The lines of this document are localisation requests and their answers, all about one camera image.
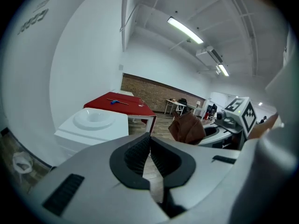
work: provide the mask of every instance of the white panel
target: white panel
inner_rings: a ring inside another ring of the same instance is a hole
[[[63,158],[53,135],[50,69],[60,35],[84,0],[49,0],[34,12],[43,1],[27,0],[9,25],[7,42],[2,44],[2,102],[17,139],[41,160],[59,165]],[[17,35],[24,22],[47,8],[43,20]]]

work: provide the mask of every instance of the red table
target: red table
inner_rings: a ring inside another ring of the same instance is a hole
[[[128,105],[121,103],[115,103],[112,105],[111,100],[107,99],[118,100]],[[143,104],[143,107],[140,107],[138,105],[139,99],[139,97],[135,96],[109,92],[86,103],[84,108],[108,110],[126,114],[128,118],[141,119],[146,124],[145,131],[151,133],[153,131],[157,116],[146,104]]]

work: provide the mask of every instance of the glass cup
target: glass cup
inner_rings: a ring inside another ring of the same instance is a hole
[[[144,104],[144,101],[142,99],[139,99],[138,106],[142,107],[143,104]]]

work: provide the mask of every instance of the brick wall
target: brick wall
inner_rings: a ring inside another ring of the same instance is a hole
[[[121,90],[132,92],[134,96],[140,97],[155,112],[164,112],[167,104],[166,99],[170,98],[177,101],[185,98],[188,104],[195,106],[196,102],[200,101],[199,107],[202,107],[205,101],[201,97],[174,87],[128,74],[123,75]]]

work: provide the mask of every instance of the fluorescent light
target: fluorescent light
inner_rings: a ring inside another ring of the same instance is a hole
[[[179,23],[173,17],[171,17],[170,19],[168,19],[167,22],[169,24],[175,26],[177,29],[181,30],[182,32],[184,32],[189,37],[191,37],[197,44],[203,43],[203,41],[197,35],[195,35],[195,33],[193,33],[190,29],[188,29],[187,27],[185,27],[183,24]]]
[[[224,68],[224,66],[223,66],[222,64],[219,65],[219,68],[221,69],[221,71],[223,72],[223,74],[224,74],[226,77],[229,76],[228,72],[226,71],[226,69]]]

